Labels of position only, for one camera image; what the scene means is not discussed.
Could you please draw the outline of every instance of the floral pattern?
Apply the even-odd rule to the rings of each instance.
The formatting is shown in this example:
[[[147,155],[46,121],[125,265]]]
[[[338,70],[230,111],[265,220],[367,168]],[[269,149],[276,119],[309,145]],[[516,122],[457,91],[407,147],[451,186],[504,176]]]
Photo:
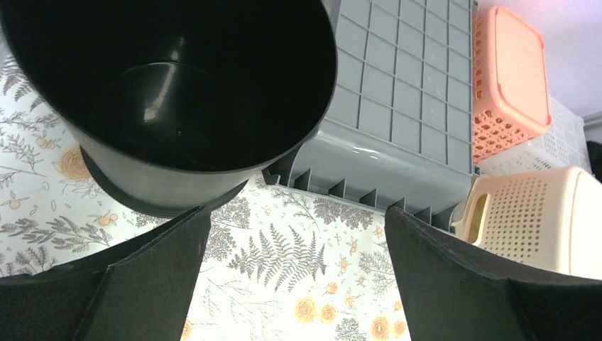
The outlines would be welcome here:
[[[0,276],[38,274],[167,220],[94,181],[13,58],[0,72]],[[409,340],[384,216],[249,180],[212,213],[181,340]]]

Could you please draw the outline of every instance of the black pot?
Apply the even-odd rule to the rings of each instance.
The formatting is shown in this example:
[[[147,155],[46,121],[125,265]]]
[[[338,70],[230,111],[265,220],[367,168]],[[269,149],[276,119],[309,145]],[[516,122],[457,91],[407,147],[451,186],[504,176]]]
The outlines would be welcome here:
[[[320,0],[0,1],[0,22],[101,176],[170,212],[299,146],[334,91]]]

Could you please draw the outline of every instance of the tablecloth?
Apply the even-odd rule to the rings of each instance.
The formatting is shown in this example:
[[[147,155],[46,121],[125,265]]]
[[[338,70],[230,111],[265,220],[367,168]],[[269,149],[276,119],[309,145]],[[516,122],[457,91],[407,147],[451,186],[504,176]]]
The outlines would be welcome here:
[[[39,274],[165,221],[94,182],[12,57],[0,90],[0,276]],[[182,340],[409,340],[383,225],[253,177],[212,213]]]

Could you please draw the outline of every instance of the white basket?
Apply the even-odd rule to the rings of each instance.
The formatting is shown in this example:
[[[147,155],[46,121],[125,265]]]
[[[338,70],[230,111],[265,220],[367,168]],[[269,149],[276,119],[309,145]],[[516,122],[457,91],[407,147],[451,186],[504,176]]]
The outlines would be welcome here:
[[[584,121],[552,97],[552,128],[531,141],[481,161],[481,173],[498,176],[567,166],[591,173]]]
[[[455,236],[539,269],[602,279],[602,183],[575,167],[479,178]]]

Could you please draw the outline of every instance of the yellow flower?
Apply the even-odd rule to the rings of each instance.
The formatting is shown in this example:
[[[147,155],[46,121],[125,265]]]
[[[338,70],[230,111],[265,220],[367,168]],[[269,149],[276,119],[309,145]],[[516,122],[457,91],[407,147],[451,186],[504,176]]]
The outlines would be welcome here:
[[[186,322],[184,323],[184,330],[182,330],[182,337],[180,338],[180,341],[190,340],[191,335],[192,335],[192,322],[190,322],[190,320],[186,319]]]
[[[370,333],[374,340],[384,341],[389,338],[389,322],[386,318],[376,318],[370,327]]]
[[[407,332],[407,325],[405,324],[405,322],[397,321],[393,325],[393,335],[395,337],[401,337],[402,335],[405,334],[405,332]]]
[[[331,323],[332,321],[334,321],[334,314],[334,307],[327,305],[323,307],[322,311],[320,312],[320,320],[323,323]]]
[[[316,305],[311,298],[302,298],[295,306],[295,318],[301,323],[311,323],[316,315]]]
[[[403,305],[401,304],[401,301],[396,301],[395,305],[393,306],[393,308],[395,309],[395,311],[402,310],[403,309]]]
[[[58,169],[65,177],[73,180],[88,180],[92,177],[79,146],[71,148],[62,156],[58,162]]]
[[[327,293],[336,293],[336,290],[337,290],[338,288],[339,288],[339,287],[338,287],[338,286],[336,286],[336,283],[335,283],[335,282],[331,282],[331,283],[328,283],[328,286],[326,287],[326,292],[327,292]]]

